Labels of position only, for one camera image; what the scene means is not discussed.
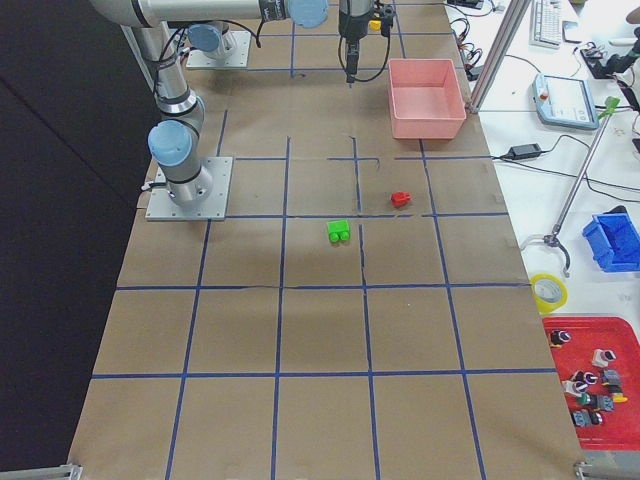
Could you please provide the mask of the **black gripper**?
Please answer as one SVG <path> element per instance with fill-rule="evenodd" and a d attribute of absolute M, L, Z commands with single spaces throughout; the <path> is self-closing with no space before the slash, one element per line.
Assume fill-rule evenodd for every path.
<path fill-rule="evenodd" d="M 358 72 L 359 42 L 349 39 L 362 39 L 368 33 L 369 21 L 374 16 L 372 0 L 340 0 L 338 31 L 345 39 L 345 71 L 347 83 L 354 83 Z"/>

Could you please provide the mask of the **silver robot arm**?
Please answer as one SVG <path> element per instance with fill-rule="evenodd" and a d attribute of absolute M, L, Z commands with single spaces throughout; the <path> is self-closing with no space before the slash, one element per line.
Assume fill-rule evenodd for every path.
<path fill-rule="evenodd" d="M 196 68 L 246 68 L 251 42 L 258 49 L 262 47 L 260 35 L 265 24 L 262 19 L 252 30 L 240 22 L 225 19 L 171 23 L 173 32 L 166 39 L 156 62 L 155 86 L 159 84 L 164 70 L 179 68 L 182 57 L 189 57 L 192 52 L 202 60 Z"/>
<path fill-rule="evenodd" d="M 291 20 L 313 29 L 327 20 L 328 2 L 95 1 L 92 5 L 122 27 L 161 112 L 161 122 L 148 135 L 148 146 L 165 178 L 165 198 L 172 208 L 168 216 L 199 219 L 211 201 L 224 206 L 228 181 L 214 173 L 214 161 L 196 154 L 205 105 L 184 77 L 181 39 L 186 37 L 211 59 L 225 61 L 237 51 L 228 28 L 234 21 Z"/>

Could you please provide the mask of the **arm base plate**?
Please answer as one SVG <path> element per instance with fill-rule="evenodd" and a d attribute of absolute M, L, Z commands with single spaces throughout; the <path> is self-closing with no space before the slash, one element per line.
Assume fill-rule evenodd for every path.
<path fill-rule="evenodd" d="M 191 50 L 186 68 L 191 70 L 246 69 L 252 36 L 246 31 L 189 29 Z"/>
<path fill-rule="evenodd" d="M 186 184 L 168 182 L 160 167 L 149 190 L 149 221 L 223 221 L 226 218 L 233 157 L 201 157 L 199 176 Z"/>

